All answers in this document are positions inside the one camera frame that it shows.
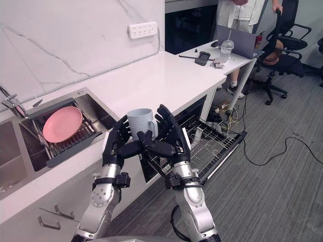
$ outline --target electrical outlet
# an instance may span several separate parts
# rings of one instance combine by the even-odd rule
[[[131,24],[128,27],[128,33],[131,39],[155,35],[157,34],[157,22]]]

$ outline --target chair armrest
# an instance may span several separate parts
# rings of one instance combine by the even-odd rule
[[[274,49],[280,50],[282,52],[286,52],[288,54],[296,54],[296,55],[298,55],[298,58],[297,58],[298,60],[301,60],[302,59],[302,54],[299,53],[299,52],[292,51],[292,50],[287,50],[287,49],[280,49],[280,48],[274,48]]]
[[[289,36],[278,36],[278,39],[291,40],[291,41],[296,42],[298,44],[301,43],[301,41],[299,39],[291,38]]]
[[[308,35],[312,31],[311,27],[307,27],[307,26],[304,26],[304,25],[294,24],[294,26],[298,26],[300,28],[307,29],[307,33],[304,34],[303,37],[301,37],[300,39],[303,39],[306,35]]]
[[[282,28],[282,30],[286,30],[287,31],[286,34],[288,32],[290,32],[290,35],[283,35],[283,36],[291,37],[293,35],[293,33],[294,33],[293,30],[291,30],[291,29],[284,29],[284,28]]]

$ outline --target sneaker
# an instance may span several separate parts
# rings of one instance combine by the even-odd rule
[[[234,95],[235,93],[236,93],[236,91],[237,91],[237,87],[231,87],[231,86],[229,86],[228,88],[227,88],[227,92],[229,92],[230,94],[232,94],[232,95]],[[238,96],[238,98],[239,99],[241,99],[241,98],[243,98],[244,97],[244,95],[242,94],[242,93],[239,93],[239,96]]]

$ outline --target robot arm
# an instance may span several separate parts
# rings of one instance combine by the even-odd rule
[[[157,111],[160,114],[155,116],[158,120],[157,139],[164,139],[165,142],[153,141],[151,131],[146,134],[139,132],[138,138],[145,151],[166,157],[172,166],[173,172],[167,176],[165,184],[167,189],[174,191],[190,241],[220,242],[198,175],[191,168],[190,149],[184,132],[165,106],[160,105]]]
[[[121,188],[130,186],[127,173],[120,173],[124,159],[142,152],[139,142],[125,144],[130,138],[127,117],[116,123],[102,154],[102,170],[93,182],[90,203],[78,225],[72,242],[104,237],[112,212],[121,200]]]

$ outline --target laptop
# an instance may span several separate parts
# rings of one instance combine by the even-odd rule
[[[230,30],[230,28],[224,27],[222,25],[217,25],[219,46],[221,46],[223,41],[228,39]],[[263,53],[263,51],[254,48],[254,44],[256,42],[255,34],[232,29],[230,40],[232,40],[234,43],[234,48],[232,50],[232,53],[234,54],[241,55],[248,59],[253,59]]]

